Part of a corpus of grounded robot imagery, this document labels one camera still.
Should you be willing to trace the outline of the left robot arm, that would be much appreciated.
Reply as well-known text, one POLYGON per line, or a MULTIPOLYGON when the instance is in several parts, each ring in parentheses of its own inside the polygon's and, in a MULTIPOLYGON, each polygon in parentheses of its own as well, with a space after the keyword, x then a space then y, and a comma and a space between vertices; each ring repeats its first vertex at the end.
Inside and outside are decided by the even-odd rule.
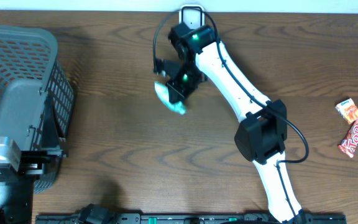
POLYGON ((41 149, 21 151, 14 140, 0 137, 0 223, 30 223, 36 181, 54 181, 62 159, 63 133, 57 127, 53 97, 45 100, 41 149))

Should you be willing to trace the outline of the white teal snack packet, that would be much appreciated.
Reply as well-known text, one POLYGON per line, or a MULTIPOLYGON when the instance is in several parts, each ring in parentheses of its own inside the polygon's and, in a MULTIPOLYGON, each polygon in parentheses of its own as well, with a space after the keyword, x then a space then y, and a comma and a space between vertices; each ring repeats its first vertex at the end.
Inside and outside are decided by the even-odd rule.
POLYGON ((155 82, 154 83, 155 92, 159 98, 159 100, 171 111, 178 113, 180 115, 184 115, 186 113, 185 105, 182 102, 171 103, 169 101, 169 92, 168 88, 162 83, 155 82))

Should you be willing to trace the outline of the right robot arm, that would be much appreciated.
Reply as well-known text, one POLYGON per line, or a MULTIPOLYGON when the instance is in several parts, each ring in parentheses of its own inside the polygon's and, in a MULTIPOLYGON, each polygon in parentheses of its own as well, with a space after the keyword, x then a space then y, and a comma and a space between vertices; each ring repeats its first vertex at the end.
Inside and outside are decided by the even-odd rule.
POLYGON ((229 56, 215 27, 190 29, 180 23, 171 28, 168 40, 182 64, 156 58, 154 72, 168 76, 155 83, 160 101, 170 110, 185 114, 185 101, 206 80, 211 80, 231 106, 239 127, 234 142, 241 155, 259 173, 270 214, 280 223, 304 223, 305 214, 288 176, 284 142, 287 129, 299 129, 287 120, 287 108, 272 101, 245 77, 229 56))

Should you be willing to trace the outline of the red Top chocolate bar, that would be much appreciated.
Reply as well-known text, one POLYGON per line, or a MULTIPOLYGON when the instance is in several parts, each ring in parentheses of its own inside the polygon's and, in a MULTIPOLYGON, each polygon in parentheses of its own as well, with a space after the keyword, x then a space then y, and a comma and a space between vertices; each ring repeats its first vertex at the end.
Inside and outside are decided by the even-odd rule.
POLYGON ((349 156, 354 157, 356 147, 358 146, 358 119, 355 120, 348 130, 345 138, 338 145, 338 149, 349 156))

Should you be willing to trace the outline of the orange snack sachet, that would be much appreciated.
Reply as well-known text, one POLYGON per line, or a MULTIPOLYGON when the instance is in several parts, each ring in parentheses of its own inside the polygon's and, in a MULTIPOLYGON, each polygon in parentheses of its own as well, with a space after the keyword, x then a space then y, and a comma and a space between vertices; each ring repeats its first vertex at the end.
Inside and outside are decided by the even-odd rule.
POLYGON ((338 103, 335 108, 349 124, 358 119, 358 107, 352 98, 338 103))

